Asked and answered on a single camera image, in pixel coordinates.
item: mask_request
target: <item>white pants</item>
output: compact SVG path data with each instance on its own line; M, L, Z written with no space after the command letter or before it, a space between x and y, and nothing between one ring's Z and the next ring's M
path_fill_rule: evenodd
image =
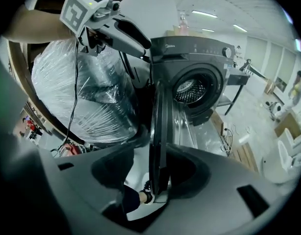
M293 106L294 106L293 99L290 98L289 101L281 107L280 111L275 112L274 116L277 119L281 119L282 117L285 116L286 113L288 113L292 109Z

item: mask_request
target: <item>clear plastic bag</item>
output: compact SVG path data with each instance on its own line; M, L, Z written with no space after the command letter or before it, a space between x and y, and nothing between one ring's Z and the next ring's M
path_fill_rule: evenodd
M32 82L38 98L66 127L74 103L75 40L51 42L36 57ZM133 137L139 126L131 80L117 51L97 57L78 52L78 102L71 131L86 142L114 143Z

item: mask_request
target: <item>forearm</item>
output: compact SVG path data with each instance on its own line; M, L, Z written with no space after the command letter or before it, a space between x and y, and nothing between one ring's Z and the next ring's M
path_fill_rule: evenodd
M74 35L60 20L60 15L38 10L27 10L22 5L3 36L10 41L42 44L73 38Z

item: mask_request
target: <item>washing machine door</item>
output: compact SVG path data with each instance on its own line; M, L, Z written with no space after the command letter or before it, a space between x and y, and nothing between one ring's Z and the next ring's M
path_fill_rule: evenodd
M166 163L168 144L197 148L188 107L174 100L171 87L160 81L156 87L149 146L149 175L154 194L166 190L170 178Z

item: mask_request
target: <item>black and white sneaker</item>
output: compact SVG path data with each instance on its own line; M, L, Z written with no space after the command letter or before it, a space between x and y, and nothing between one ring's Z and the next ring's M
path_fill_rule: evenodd
M155 196L151 191L151 185L150 185L148 172L144 175L142 182L145 182L145 183L144 183L144 188L141 191L144 192L147 196L147 201L145 202L145 204L151 205L155 201Z

